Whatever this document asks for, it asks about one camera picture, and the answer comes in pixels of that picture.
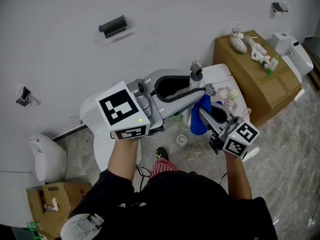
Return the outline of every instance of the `white wall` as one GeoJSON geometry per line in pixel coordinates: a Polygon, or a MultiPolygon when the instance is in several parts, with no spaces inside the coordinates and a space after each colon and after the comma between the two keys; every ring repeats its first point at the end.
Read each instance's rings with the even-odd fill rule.
{"type": "MultiPolygon", "coordinates": [[[[70,115],[77,116],[81,102],[97,91],[161,68],[188,69],[193,60],[210,65],[215,37],[228,34],[237,20],[241,30],[255,29],[266,39],[275,31],[289,31],[300,41],[313,35],[320,0],[286,0],[289,13],[271,19],[274,1],[0,0],[1,123],[11,119],[1,136],[17,143],[12,149],[9,137],[0,139],[1,167],[17,166],[11,157],[32,160],[26,145],[31,133],[53,137],[79,125],[70,115]],[[122,14],[128,30],[105,39],[98,26],[122,14]],[[19,83],[42,101],[39,107],[15,104],[19,83]]],[[[15,178],[8,180],[21,187],[15,178]]],[[[1,217],[11,211],[10,225],[23,226],[13,208],[25,205],[7,198],[1,217]]]]}
{"type": "Polygon", "coordinates": [[[32,171],[32,175],[0,172],[0,224],[26,227],[26,222],[33,221],[26,188],[42,183],[35,177],[34,157],[26,141],[28,131],[22,127],[15,128],[15,123],[10,118],[2,118],[0,123],[0,170],[32,171]]]}

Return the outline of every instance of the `white cable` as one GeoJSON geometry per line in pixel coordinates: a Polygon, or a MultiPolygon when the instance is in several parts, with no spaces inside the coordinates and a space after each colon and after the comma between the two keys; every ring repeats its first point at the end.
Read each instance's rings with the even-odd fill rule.
{"type": "MultiPolygon", "coordinates": [[[[284,193],[283,193],[276,185],[271,185],[262,195],[260,195],[260,197],[262,197],[263,195],[265,195],[272,187],[275,187],[277,190],[279,190],[279,191],[281,192],[281,198],[280,198],[280,201],[279,201],[279,203],[278,203],[278,205],[277,205],[277,207],[276,207],[276,211],[275,211],[275,214],[274,214],[273,219],[272,219],[272,220],[274,221],[274,220],[275,220],[275,217],[276,217],[276,215],[277,215],[278,209],[279,209],[280,202],[281,202],[282,198],[284,197],[284,193]]],[[[279,236],[282,237],[282,234],[280,234],[280,233],[276,230],[276,227],[274,227],[274,230],[275,230],[275,232],[276,232],[279,236]]]]}
{"type": "Polygon", "coordinates": [[[272,187],[275,187],[277,190],[279,190],[280,192],[281,192],[281,198],[280,198],[280,201],[279,201],[279,203],[278,203],[278,205],[277,205],[277,207],[276,207],[276,211],[275,211],[275,214],[274,214],[274,216],[273,216],[273,221],[275,220],[275,217],[276,217],[276,215],[277,215],[277,212],[278,212],[278,209],[279,209],[279,205],[280,205],[280,203],[281,203],[281,200],[282,200],[282,198],[284,197],[284,193],[276,186],[276,185],[271,185],[262,195],[260,195],[260,197],[262,197],[263,195],[265,195],[272,187]]]}

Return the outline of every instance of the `marble floor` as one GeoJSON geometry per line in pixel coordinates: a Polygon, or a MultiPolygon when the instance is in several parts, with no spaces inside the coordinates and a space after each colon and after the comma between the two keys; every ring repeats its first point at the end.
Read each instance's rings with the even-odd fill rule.
{"type": "MultiPolygon", "coordinates": [[[[320,229],[320,208],[314,216],[315,225],[308,228],[308,220],[318,203],[316,190],[320,184],[320,94],[307,78],[303,79],[302,87],[303,95],[258,128],[260,136],[250,148],[256,155],[243,163],[253,197],[264,197],[273,221],[278,220],[275,225],[278,237],[284,240],[310,239],[320,229]]],[[[151,170],[156,149],[163,146],[180,170],[194,171],[219,183],[226,172],[224,156],[216,155],[205,138],[193,135],[183,122],[169,119],[164,127],[164,132],[142,138],[140,166],[151,170]],[[179,134],[188,137],[184,147],[176,143],[179,134]]],[[[98,180],[100,170],[94,157],[93,139],[87,128],[57,141],[68,154],[66,180],[91,184],[98,180]]],[[[136,191],[140,181],[136,171],[133,181],[136,191]]],[[[227,177],[221,185],[228,191],[227,177]]]]}

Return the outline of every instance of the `green object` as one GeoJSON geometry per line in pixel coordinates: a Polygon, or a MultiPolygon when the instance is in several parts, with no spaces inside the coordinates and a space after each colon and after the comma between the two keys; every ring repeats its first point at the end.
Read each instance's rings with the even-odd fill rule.
{"type": "Polygon", "coordinates": [[[35,229],[38,224],[39,222],[27,222],[26,226],[28,227],[28,229],[35,229]]]}
{"type": "Polygon", "coordinates": [[[175,122],[180,122],[184,116],[182,114],[177,114],[177,115],[173,115],[172,117],[175,122]]]}
{"type": "Polygon", "coordinates": [[[239,97],[239,91],[237,89],[231,89],[226,96],[231,100],[235,100],[239,97]]]}

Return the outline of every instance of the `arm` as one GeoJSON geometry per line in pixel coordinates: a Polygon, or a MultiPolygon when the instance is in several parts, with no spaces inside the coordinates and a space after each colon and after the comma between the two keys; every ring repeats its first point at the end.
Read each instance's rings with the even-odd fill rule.
{"type": "Polygon", "coordinates": [[[138,139],[116,141],[109,160],[108,170],[131,182],[134,180],[138,139]]]}
{"type": "Polygon", "coordinates": [[[228,176],[229,196],[233,200],[252,199],[251,188],[244,166],[239,157],[225,153],[226,171],[228,176]]]}

